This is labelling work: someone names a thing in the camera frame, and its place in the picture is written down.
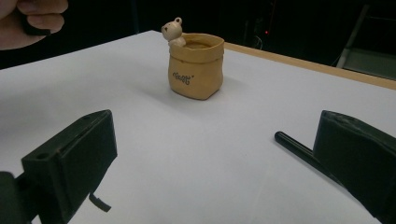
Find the tan paper bag pot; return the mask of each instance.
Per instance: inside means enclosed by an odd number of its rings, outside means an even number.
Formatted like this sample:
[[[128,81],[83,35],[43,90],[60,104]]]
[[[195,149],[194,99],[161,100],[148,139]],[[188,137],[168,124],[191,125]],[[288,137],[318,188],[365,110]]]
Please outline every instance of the tan paper bag pot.
[[[172,45],[168,78],[180,95],[206,100],[223,82],[224,40],[214,35],[184,34],[186,46]]]

